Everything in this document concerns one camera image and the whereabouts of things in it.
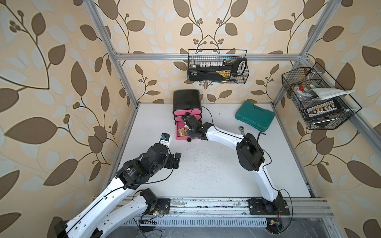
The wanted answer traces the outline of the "yellow cookie packet top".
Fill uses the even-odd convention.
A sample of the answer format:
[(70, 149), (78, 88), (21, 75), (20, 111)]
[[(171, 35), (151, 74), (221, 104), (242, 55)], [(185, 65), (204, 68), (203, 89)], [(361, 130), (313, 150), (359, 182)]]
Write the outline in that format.
[(180, 136), (185, 136), (187, 131), (188, 131), (187, 128), (178, 129)]

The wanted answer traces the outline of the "pink bottom drawer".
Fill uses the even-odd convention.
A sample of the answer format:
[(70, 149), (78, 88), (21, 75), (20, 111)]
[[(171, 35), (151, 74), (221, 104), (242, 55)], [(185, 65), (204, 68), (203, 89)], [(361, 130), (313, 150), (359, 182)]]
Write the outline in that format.
[(179, 141), (185, 140), (191, 142), (192, 138), (187, 133), (188, 128), (184, 122), (176, 122), (176, 139)]

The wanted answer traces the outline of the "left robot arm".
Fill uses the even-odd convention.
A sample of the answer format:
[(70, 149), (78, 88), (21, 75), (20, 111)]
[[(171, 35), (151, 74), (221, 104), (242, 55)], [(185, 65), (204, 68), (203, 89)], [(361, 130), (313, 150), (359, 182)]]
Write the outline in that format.
[(156, 143), (146, 153), (129, 160), (116, 172), (106, 188), (82, 212), (55, 227), (57, 238), (105, 238), (122, 224), (153, 208), (157, 196), (141, 185), (161, 169), (178, 169), (181, 153), (171, 153), (169, 147)]

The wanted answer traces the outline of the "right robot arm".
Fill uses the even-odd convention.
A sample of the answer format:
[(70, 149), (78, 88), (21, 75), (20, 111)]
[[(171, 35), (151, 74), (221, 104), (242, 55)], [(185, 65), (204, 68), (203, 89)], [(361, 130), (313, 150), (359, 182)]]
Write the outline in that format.
[(252, 134), (233, 134), (215, 127), (212, 123), (203, 124), (190, 114), (182, 116), (182, 120), (188, 129), (187, 134), (192, 139), (214, 141), (236, 150), (239, 164), (245, 170), (253, 173), (261, 191), (261, 198), (248, 199), (251, 215), (292, 215), (292, 205), (288, 205), (281, 191), (272, 185), (272, 180), (265, 167), (265, 152)]

